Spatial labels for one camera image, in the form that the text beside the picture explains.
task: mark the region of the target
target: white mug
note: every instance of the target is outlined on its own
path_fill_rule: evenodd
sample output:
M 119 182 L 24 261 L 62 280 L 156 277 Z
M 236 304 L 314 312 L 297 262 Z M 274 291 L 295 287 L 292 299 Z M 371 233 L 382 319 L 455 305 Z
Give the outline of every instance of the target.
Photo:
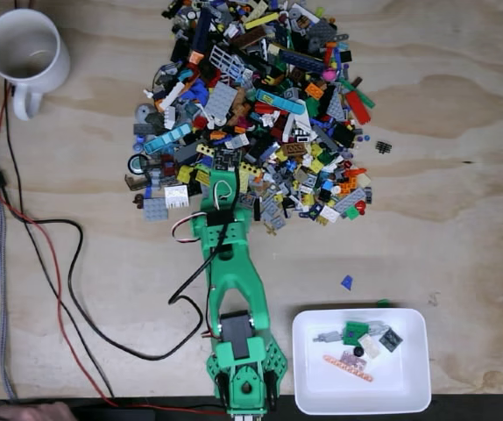
M 30 9 L 0 17 L 0 75 L 16 86 L 16 117 L 33 118 L 43 94 L 59 88 L 69 69 L 67 46 L 50 18 Z

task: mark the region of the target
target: white bin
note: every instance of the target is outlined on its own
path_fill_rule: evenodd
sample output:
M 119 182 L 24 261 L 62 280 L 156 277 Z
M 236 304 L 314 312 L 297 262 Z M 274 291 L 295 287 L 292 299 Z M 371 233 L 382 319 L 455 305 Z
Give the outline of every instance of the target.
M 314 342 L 319 333 L 341 332 L 347 321 L 382 321 L 403 342 L 390 353 L 376 339 L 380 355 L 367 361 L 366 382 L 323 360 L 339 360 L 343 342 Z M 429 349 L 425 319 L 413 309 L 342 309 L 303 311 L 293 322 L 294 397 L 309 415 L 369 415 L 421 412 L 430 403 Z

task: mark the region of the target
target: robotic arm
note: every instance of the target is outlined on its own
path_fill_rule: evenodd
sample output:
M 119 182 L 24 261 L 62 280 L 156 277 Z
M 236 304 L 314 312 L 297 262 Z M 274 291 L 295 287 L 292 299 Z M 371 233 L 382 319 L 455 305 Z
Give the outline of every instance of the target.
M 251 210 L 240 203 L 232 206 L 235 195 L 239 195 L 237 165 L 230 160 L 233 152 L 226 151 L 228 159 L 219 152 L 210 172 L 209 197 L 201 204 L 207 216 L 192 222 L 205 260 L 219 244 L 219 235 L 227 224 L 221 248 L 207 266 L 212 333 L 207 371 L 216 396 L 234 419 L 257 420 L 266 414 L 267 406 L 275 410 L 287 359 L 271 334 L 265 291 L 248 252 L 246 233 Z M 228 289 L 237 289 L 249 308 L 219 314 Z

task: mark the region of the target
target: wood grain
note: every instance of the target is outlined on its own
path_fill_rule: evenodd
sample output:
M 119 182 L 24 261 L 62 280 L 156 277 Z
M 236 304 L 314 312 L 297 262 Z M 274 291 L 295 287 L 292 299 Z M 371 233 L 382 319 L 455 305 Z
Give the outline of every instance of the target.
M 32 122 L 11 120 L 27 208 L 84 226 L 74 282 L 104 331 L 143 352 L 164 352 L 195 322 L 187 306 L 166 300 L 202 258 L 198 246 L 173 243 L 168 223 L 142 221 L 123 176 L 134 109 L 173 45 L 170 22 L 160 16 L 166 2 L 37 4 L 60 28 L 73 69 Z M 361 89 L 377 103 L 367 127 L 372 141 L 356 151 L 372 176 L 374 205 L 354 223 L 325 228 L 295 218 L 277 237 L 252 227 L 251 256 L 271 303 L 273 333 L 292 367 L 298 311 L 385 297 L 427 319 L 433 392 L 503 393 L 503 0 L 320 0 L 310 7 L 317 5 L 350 34 L 351 76 L 364 78 Z M 0 2 L 0 13 L 10 7 Z M 393 145 L 390 154 L 374 150 L 378 139 Z M 0 154 L 15 186 L 5 145 Z M 50 232 L 64 271 L 76 234 Z M 18 393 L 93 396 L 14 221 L 8 247 Z M 352 292 L 339 284 L 347 274 Z M 190 295 L 204 304 L 202 280 Z M 119 396 L 212 392 L 206 340 L 144 362 L 81 328 Z M 291 370 L 282 392 L 292 391 Z

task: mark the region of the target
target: gray cable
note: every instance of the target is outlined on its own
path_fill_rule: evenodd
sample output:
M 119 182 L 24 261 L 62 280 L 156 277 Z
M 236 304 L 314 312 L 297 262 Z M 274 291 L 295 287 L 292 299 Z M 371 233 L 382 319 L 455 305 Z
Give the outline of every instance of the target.
M 11 401 L 18 399 L 7 368 L 8 300 L 6 295 L 6 214 L 0 201 L 0 374 L 4 392 Z

